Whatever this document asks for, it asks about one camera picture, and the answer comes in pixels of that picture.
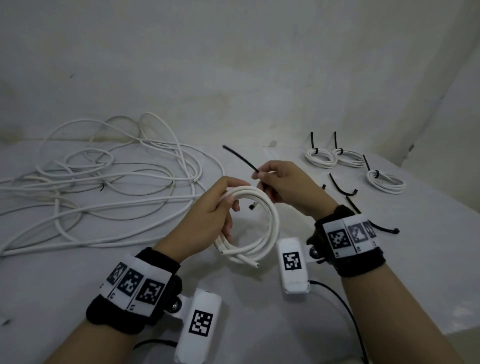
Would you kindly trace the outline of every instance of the black wrist strap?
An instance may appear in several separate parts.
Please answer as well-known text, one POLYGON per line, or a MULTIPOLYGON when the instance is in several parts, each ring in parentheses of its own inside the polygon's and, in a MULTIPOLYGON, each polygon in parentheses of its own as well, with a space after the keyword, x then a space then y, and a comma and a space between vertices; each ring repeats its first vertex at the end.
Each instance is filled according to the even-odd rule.
POLYGON ((108 299, 98 295, 88 306, 86 311, 87 320, 94 325, 108 325, 117 331, 129 335, 135 335, 142 332, 146 324, 156 323, 163 315, 163 308, 168 303, 168 299, 176 297, 181 292, 181 280, 175 276, 180 268, 180 264, 170 257, 153 250, 152 248, 143 249, 137 258, 147 262, 152 266, 162 268, 172 273, 172 278, 165 287, 164 293, 156 305, 152 317, 137 315, 114 305, 108 299))
POLYGON ((308 239, 308 244, 313 244, 320 256, 324 256, 332 264, 341 277, 349 278, 359 276, 378 268, 385 263, 383 251, 376 247, 362 254, 335 258, 332 247, 328 242, 323 224, 353 216, 355 213, 344 205, 335 209, 332 215, 318 220, 315 223, 315 234, 308 239))

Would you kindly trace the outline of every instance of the hand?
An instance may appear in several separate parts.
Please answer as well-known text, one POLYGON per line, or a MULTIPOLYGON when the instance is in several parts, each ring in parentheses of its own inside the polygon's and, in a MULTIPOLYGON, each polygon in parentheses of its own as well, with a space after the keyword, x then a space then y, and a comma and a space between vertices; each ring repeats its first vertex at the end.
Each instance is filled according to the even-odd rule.
POLYGON ((250 186, 246 181, 233 177, 221 177, 197 202, 190 207, 180 224, 154 249, 181 263, 191 255, 208 248, 222 232, 232 242, 230 229, 232 217, 229 210, 240 211, 238 200, 220 197, 227 187, 250 186))
POLYGON ((252 178, 273 203, 284 202, 315 220, 334 213, 338 203, 293 162, 271 160, 252 178))

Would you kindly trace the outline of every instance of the tangled white cable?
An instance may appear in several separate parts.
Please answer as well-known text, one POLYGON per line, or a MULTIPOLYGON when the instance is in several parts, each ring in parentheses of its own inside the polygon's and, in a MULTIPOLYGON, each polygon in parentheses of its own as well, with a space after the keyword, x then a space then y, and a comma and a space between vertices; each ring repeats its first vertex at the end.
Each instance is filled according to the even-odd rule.
POLYGON ((360 153, 354 152, 353 150, 346 150, 342 148, 337 148, 333 151, 338 158, 338 162, 347 167, 353 168, 363 168, 365 167, 365 161, 360 153))
POLYGON ((327 168, 327 169, 335 167, 338 161, 336 153, 331 152, 328 149, 320 149, 320 148, 312 148, 307 150, 307 153, 305 153, 305 157, 313 165, 321 168, 327 168), (326 160, 320 159, 314 156, 324 157, 326 158, 326 160))
POLYGON ((227 259, 235 263, 246 263, 254 268, 258 268, 257 261, 272 250, 275 242, 278 239, 280 229, 280 219, 275 205, 270 198, 258 188, 251 186, 240 186, 228 190, 223 196, 233 195, 238 200, 241 198, 248 198, 258 202, 267 212, 269 218, 268 231, 260 239, 254 243, 244 246, 242 248, 230 244, 223 234, 215 240, 215 247, 227 259))
POLYGON ((401 179, 378 170, 369 170, 367 172, 367 180, 374 187, 388 194, 400 194, 407 186, 401 179))
POLYGON ((26 175, 19 176, 17 178, 7 178, 0 180, 0 192, 9 193, 10 196, 14 197, 21 197, 21 198, 28 198, 34 200, 35 203, 25 205, 25 206, 16 206, 15 208, 8 209, 6 211, 0 211, 0 216, 38 206, 53 206, 53 214, 48 217, 44 218, 37 223, 27 227, 26 229, 20 231, 15 236, 11 237, 10 239, 4 240, 0 243, 0 256, 10 256, 16 254, 23 254, 23 253, 33 253, 33 252, 40 252, 45 250, 54 250, 54 249, 61 249, 61 248, 71 248, 71 247, 78 247, 78 246, 91 246, 91 247, 118 247, 118 246, 127 246, 127 245, 135 245, 135 244, 144 244, 144 243, 152 243, 158 241, 163 236, 155 236, 149 238, 137 238, 133 240, 129 240, 130 238, 141 234, 145 231, 151 230, 155 227, 160 226, 161 224, 172 220, 173 218, 183 214, 187 211, 194 200, 201 196, 195 190, 195 186, 199 185, 201 189, 205 190, 203 184, 199 181, 202 176, 203 169, 199 159, 192 153, 188 152, 186 149, 182 147, 186 147, 189 149, 194 149, 200 153, 203 153, 207 157, 211 158, 221 170, 221 175, 225 175, 224 168, 222 164, 212 155, 197 149, 193 146, 187 144, 181 144, 178 142, 175 134, 170 129, 170 127, 161 120, 158 116, 152 113, 145 113, 140 117, 140 120, 137 122, 131 118, 127 118, 131 122, 133 122, 138 128, 138 136, 130 135, 129 133, 119 129, 113 125, 109 124, 109 121, 113 120, 113 117, 108 119, 107 121, 98 121, 98 120, 73 120, 64 123, 63 125, 59 126, 55 130, 53 130, 40 144, 38 153, 34 156, 34 165, 36 167, 36 171, 32 173, 28 173, 26 175), (163 125, 165 125, 168 130, 171 132, 173 139, 175 140, 174 143, 165 142, 161 140, 150 139, 146 136, 144 126, 143 126, 143 118, 146 116, 152 116, 160 121, 163 125), (93 148, 91 147, 91 143, 93 142, 96 134, 100 130, 98 129, 97 133, 90 139, 90 143, 87 148, 80 149, 76 152, 68 154, 63 160, 53 160, 51 163, 54 165, 53 168, 46 169, 40 166, 39 158, 42 153, 42 150, 46 144, 46 142, 60 129, 66 127, 67 125, 80 123, 80 122, 95 122, 100 124, 101 127, 108 127, 119 131, 120 133, 124 134, 125 136, 129 137, 131 141, 117 145, 109 150, 93 148), (143 162, 135 162, 135 163, 118 163, 115 161, 112 151, 115 149, 119 149, 125 147, 134 141, 137 141, 144 145, 149 149, 153 149, 157 152, 167 154, 169 156, 173 156, 178 164, 180 165, 182 172, 185 174, 185 177, 176 177, 171 169, 166 166, 162 166, 160 164, 155 163, 143 163, 143 162), (75 164, 72 159, 74 158, 84 158, 85 162, 75 164), (116 173, 105 173, 103 174, 102 171, 108 170, 113 165, 144 165, 146 167, 141 169, 136 169, 131 172, 116 172, 116 173), (144 173, 143 171, 156 171, 162 173, 159 174, 152 174, 152 173, 144 173), (120 178, 125 176, 143 176, 149 177, 153 179, 160 179, 168 181, 168 184, 163 185, 155 189, 154 191, 149 191, 146 193, 129 193, 125 191, 121 191, 118 187, 114 186, 113 183, 120 178), (175 188, 176 181, 187 181, 190 184, 190 194, 186 195, 172 195, 173 190, 175 188), (128 195, 128 196, 146 196, 151 194, 159 193, 163 190, 167 191, 167 195, 164 196, 157 196, 157 197, 150 197, 150 198, 143 198, 139 200, 133 201, 119 201, 114 203, 107 203, 107 204, 96 204, 90 206, 80 206, 77 203, 68 199, 65 195, 72 194, 72 193, 80 193, 86 192, 93 189, 100 188, 101 186, 107 186, 107 188, 111 188, 115 192, 128 195), (167 201, 185 201, 187 204, 180 208, 178 211, 156 221, 153 224, 149 224, 145 227, 135 229, 130 231, 126 234, 120 234, 113 237, 106 237, 106 238, 97 238, 97 239, 90 239, 90 240, 82 240, 76 238, 68 233, 70 229, 72 229, 75 225, 80 223, 84 214, 89 214, 96 216, 98 218, 103 219, 110 219, 110 220, 134 220, 138 218, 142 218, 148 215, 151 215, 158 210, 167 202, 167 201), (148 212, 143 212, 137 216, 130 216, 126 218, 119 218, 106 215, 105 213, 100 213, 100 211, 105 211, 108 209, 118 208, 118 207, 125 207, 125 206, 150 206, 154 205, 153 210, 148 212), (69 224, 68 227, 63 226, 62 218, 66 216, 73 216, 73 222, 69 224), (57 230, 57 234, 49 236, 47 238, 39 239, 37 241, 26 241, 20 242, 20 238, 27 235, 33 229, 36 229, 39 226, 43 226, 44 224, 53 224, 57 230), (53 238, 58 236, 62 236, 66 241, 63 242, 47 242, 53 238))

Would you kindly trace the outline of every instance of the left hand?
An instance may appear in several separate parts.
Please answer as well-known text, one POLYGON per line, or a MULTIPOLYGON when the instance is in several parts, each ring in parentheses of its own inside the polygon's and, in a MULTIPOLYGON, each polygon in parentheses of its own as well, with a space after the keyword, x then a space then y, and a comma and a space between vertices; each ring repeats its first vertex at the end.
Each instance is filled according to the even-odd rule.
POLYGON ((180 224, 173 229, 154 249, 181 263, 191 255, 208 248, 222 232, 232 242, 230 229, 233 211, 240 211, 238 200, 220 197, 227 187, 249 186, 246 181, 233 177, 221 177, 190 208, 180 224))

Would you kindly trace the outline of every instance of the tabletop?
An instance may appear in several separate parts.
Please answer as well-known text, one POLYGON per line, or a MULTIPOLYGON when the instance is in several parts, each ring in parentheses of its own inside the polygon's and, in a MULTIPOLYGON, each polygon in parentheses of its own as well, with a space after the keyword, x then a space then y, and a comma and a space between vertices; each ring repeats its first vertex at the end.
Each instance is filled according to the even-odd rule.
MULTIPOLYGON (((3 145, 0 179, 33 170, 31 151, 37 145, 34 141, 3 145)), ((49 142, 43 158, 47 161, 83 146, 81 142, 49 142)), ((341 165, 332 170, 315 167, 305 159, 302 148, 232 147, 256 166, 270 159, 297 163, 319 185, 326 184, 326 191, 333 198, 347 206, 328 173, 332 173, 343 190, 358 189, 352 200, 372 222, 400 229, 398 235, 377 232, 385 258, 440 330, 448 334, 480 325, 478 213, 376 155, 367 154, 370 166, 404 180, 407 187, 402 194, 386 194, 369 185, 366 169, 341 165)), ((250 179, 250 167, 220 145, 199 148, 218 158, 227 175, 256 183, 250 179)), ((195 155, 204 165, 201 181, 209 187, 220 177, 220 169, 206 156, 195 155)), ((116 157, 122 162, 160 160, 180 174, 175 160, 146 151, 139 144, 119 149, 116 157)), ((151 183, 147 179, 125 177, 122 187, 145 189, 152 188, 151 183)), ((174 194, 182 191, 188 191, 188 186, 179 183, 174 194)), ((83 206, 116 199, 118 195, 108 188, 72 195, 72 200, 83 206)), ((2 197, 2 209, 15 203, 18 202, 2 197)), ((158 212, 133 221, 85 216, 71 233, 82 239, 116 235, 147 225, 185 204, 168 203, 158 212)), ((256 240, 268 226, 262 208, 258 206, 251 211, 249 204, 248 200, 241 200, 241 211, 233 213, 232 235, 239 245, 256 240)), ((277 206, 280 237, 296 236, 306 241, 313 233, 313 220, 287 205, 277 206)), ((129 216, 152 208, 130 207, 114 213, 129 216)), ((48 206, 0 216, 0 236, 4 241, 51 213, 52 207, 48 206)), ((169 221, 143 236, 161 238, 179 220, 169 221)), ((52 231, 49 227, 35 234, 52 231)), ((45 360, 84 318, 86 307, 116 263, 126 253, 135 254, 141 249, 142 246, 77 248, 0 259, 0 312, 12 319, 10 324, 0 327, 0 362, 22 364, 45 360)), ((313 263, 308 270, 311 279, 328 284, 345 297, 340 278, 331 266, 313 263)), ((209 363, 325 363, 361 353, 348 314, 330 292, 313 286, 306 295, 283 293, 275 251, 254 269, 228 262, 212 246, 183 262, 178 275, 183 280, 183 294, 191 296, 198 287, 222 297, 209 363)), ((166 316, 155 328, 146 329, 141 340, 177 340, 181 328, 180 321, 166 316)), ((173 363, 173 351, 162 345, 142 347, 130 362, 173 363)))

